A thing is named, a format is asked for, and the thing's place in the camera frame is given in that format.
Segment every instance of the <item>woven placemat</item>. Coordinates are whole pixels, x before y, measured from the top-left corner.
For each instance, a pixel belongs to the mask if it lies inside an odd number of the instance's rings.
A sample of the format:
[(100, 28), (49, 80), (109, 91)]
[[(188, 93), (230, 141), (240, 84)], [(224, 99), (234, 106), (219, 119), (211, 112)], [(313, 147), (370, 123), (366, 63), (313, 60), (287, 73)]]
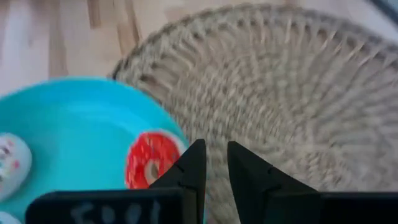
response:
[(398, 189), (398, 47), (317, 11), (245, 4), (165, 26), (109, 74), (208, 146), (208, 223), (239, 223), (226, 143), (318, 190)]

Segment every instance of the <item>red donut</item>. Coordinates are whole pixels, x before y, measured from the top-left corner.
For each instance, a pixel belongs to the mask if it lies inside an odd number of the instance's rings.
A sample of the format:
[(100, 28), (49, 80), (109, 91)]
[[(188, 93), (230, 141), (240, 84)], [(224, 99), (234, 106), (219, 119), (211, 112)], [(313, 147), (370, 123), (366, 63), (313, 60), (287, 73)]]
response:
[(129, 189), (147, 189), (180, 158), (179, 142), (169, 133), (141, 134), (127, 156), (125, 183)]

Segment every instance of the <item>white donut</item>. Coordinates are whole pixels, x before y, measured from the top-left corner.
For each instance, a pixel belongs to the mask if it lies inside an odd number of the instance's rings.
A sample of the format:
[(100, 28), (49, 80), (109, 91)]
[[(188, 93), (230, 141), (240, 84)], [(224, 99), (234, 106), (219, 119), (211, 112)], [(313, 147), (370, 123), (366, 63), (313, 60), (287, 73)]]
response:
[(18, 219), (6, 212), (0, 212), (0, 223), (3, 224), (21, 224)]
[(32, 153), (21, 138), (0, 134), (0, 202), (21, 186), (31, 164)]

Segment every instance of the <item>wooden floor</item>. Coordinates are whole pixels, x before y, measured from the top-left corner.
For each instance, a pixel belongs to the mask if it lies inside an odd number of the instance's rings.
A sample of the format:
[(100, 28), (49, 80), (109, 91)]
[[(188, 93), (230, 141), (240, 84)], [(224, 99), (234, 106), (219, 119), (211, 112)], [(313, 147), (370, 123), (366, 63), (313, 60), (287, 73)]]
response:
[(103, 76), (165, 23), (248, 1), (318, 9), (398, 42), (366, 0), (0, 0), (0, 95), (52, 77)]

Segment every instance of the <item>blue plate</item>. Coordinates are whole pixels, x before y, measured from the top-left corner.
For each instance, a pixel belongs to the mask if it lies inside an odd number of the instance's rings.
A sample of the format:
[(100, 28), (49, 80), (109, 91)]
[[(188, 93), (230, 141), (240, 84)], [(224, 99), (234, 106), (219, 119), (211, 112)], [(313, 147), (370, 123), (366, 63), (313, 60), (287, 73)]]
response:
[(23, 220), (27, 206), (54, 190), (125, 189), (129, 145), (163, 129), (187, 145), (180, 128), (154, 101), (131, 87), (93, 78), (68, 78), (0, 100), (0, 133), (21, 137), (33, 155), (22, 187), (0, 210)]

